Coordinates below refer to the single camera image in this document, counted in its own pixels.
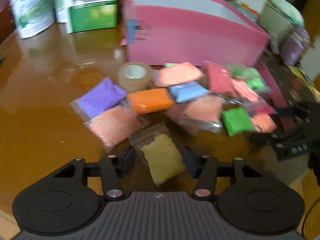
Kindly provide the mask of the pink box lid with portrait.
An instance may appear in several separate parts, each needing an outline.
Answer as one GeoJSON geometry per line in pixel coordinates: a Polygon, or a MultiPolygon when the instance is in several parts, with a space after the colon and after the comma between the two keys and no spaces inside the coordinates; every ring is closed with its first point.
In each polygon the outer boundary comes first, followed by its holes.
{"type": "Polygon", "coordinates": [[[298,68],[290,69],[278,55],[265,52],[254,67],[271,89],[266,98],[273,107],[285,108],[317,102],[301,71],[298,68]]]}

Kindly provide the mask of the olive yellow clay bag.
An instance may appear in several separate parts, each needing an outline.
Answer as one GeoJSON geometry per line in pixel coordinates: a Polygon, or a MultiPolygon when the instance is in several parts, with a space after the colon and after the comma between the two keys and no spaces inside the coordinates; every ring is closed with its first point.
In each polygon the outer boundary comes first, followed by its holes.
{"type": "Polygon", "coordinates": [[[148,167],[154,184],[160,186],[185,171],[182,155],[163,122],[129,137],[148,167]]]}

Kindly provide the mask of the magenta clay bag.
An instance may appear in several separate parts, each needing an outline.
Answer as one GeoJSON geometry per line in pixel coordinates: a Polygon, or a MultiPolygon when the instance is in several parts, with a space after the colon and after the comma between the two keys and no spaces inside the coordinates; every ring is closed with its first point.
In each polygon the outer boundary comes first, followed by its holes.
{"type": "Polygon", "coordinates": [[[250,109],[251,109],[253,115],[259,115],[259,114],[273,115],[273,114],[277,114],[277,111],[266,102],[253,104],[250,107],[250,109]]]}

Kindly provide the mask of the light pink clay bag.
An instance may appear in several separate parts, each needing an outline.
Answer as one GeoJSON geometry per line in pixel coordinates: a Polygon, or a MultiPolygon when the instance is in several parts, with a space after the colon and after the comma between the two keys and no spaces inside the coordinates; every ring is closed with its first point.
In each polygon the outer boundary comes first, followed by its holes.
{"type": "Polygon", "coordinates": [[[105,147],[114,147],[134,133],[144,129],[146,122],[124,106],[116,106],[97,115],[85,126],[105,147]]]}

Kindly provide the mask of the salmon pink clay bag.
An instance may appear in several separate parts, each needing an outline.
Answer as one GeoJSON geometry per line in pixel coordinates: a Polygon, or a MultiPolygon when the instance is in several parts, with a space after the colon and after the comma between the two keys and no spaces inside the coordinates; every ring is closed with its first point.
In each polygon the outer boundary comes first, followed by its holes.
{"type": "Polygon", "coordinates": [[[164,114],[192,136],[197,135],[199,130],[218,133],[222,129],[223,105],[222,96],[208,94],[186,103],[176,103],[164,114]]]}

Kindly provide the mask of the bright green clay bag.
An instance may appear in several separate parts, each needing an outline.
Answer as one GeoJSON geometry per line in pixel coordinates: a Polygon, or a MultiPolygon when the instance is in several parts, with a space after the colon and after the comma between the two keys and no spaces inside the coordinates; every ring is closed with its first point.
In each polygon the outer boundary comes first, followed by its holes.
{"type": "Polygon", "coordinates": [[[222,111],[222,121],[229,136],[253,130],[250,116],[242,107],[222,111]]]}

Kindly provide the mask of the coral pink clay bag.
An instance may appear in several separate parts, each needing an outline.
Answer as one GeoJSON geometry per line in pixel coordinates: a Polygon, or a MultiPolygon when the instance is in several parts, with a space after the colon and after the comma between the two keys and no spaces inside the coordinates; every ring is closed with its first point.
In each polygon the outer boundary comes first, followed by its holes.
{"type": "Polygon", "coordinates": [[[242,97],[251,102],[258,102],[259,95],[249,88],[247,83],[243,80],[232,79],[232,86],[234,90],[242,97]]]}

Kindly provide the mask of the orange clay bag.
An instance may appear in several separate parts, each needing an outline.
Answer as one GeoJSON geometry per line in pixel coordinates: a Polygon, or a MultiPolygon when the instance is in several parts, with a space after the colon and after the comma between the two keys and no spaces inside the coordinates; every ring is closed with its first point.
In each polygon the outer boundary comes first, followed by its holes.
{"type": "Polygon", "coordinates": [[[171,107],[174,101],[165,88],[141,90],[127,95],[128,102],[136,114],[159,112],[171,107]]]}

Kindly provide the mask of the purple clay bag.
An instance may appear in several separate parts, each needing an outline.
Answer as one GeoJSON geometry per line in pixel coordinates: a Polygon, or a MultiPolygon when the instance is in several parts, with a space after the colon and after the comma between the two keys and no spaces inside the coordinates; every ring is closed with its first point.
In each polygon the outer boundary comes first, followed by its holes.
{"type": "Polygon", "coordinates": [[[116,106],[127,92],[106,77],[82,97],[71,102],[71,107],[85,120],[90,120],[116,106]]]}

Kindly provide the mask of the dark green clay bag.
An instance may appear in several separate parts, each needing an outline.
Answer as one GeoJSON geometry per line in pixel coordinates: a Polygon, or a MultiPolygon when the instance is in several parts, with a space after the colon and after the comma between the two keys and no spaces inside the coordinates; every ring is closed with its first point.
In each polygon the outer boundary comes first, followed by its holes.
{"type": "Polygon", "coordinates": [[[257,94],[271,94],[271,88],[268,87],[257,69],[246,67],[243,64],[228,64],[226,67],[231,70],[232,78],[244,81],[257,94]]]}

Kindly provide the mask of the light blue clay bag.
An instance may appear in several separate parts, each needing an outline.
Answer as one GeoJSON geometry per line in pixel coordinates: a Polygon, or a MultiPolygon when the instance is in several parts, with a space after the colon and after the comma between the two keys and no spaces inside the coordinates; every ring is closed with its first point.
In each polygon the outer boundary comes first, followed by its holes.
{"type": "Polygon", "coordinates": [[[210,91],[196,81],[169,87],[169,93],[174,97],[176,103],[185,103],[205,96],[210,91]]]}

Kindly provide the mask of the purple water bottle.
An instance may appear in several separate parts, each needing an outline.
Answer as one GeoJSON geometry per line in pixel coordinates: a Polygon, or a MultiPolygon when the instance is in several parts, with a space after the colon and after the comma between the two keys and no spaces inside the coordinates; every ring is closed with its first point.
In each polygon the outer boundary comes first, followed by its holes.
{"type": "Polygon", "coordinates": [[[294,66],[310,45],[309,33],[303,27],[297,27],[288,36],[280,48],[280,57],[288,66],[294,66]]]}

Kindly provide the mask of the red clay bag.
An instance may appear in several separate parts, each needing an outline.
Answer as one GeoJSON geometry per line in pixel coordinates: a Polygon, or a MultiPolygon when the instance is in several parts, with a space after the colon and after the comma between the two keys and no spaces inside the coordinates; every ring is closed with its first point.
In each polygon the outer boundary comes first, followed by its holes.
{"type": "Polygon", "coordinates": [[[231,69],[213,62],[205,65],[209,90],[223,95],[236,96],[232,85],[231,69]]]}

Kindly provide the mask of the tan bandage tape roll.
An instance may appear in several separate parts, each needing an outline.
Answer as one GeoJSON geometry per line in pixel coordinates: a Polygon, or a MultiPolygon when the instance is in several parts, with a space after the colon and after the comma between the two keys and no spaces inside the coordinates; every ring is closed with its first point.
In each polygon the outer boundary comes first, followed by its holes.
{"type": "Polygon", "coordinates": [[[153,87],[152,68],[142,62],[127,62],[119,68],[117,82],[127,93],[151,89],[153,87]]]}

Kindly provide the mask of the pink cardboard box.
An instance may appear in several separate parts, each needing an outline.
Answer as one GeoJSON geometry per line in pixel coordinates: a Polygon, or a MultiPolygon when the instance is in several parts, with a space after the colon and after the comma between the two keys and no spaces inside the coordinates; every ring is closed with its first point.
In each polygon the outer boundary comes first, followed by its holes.
{"type": "Polygon", "coordinates": [[[254,65],[264,29],[222,0],[124,0],[127,58],[149,65],[204,61],[254,65]]]}

